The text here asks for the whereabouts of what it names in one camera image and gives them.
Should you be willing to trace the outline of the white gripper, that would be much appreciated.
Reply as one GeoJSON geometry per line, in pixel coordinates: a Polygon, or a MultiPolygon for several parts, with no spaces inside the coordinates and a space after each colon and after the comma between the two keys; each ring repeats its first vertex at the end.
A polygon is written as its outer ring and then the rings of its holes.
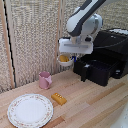
{"type": "MultiPolygon", "coordinates": [[[[65,53],[91,54],[93,51],[93,43],[86,42],[84,44],[73,44],[70,39],[61,38],[59,40],[59,51],[65,53]]],[[[73,55],[72,59],[76,62],[77,57],[73,55]]]]}

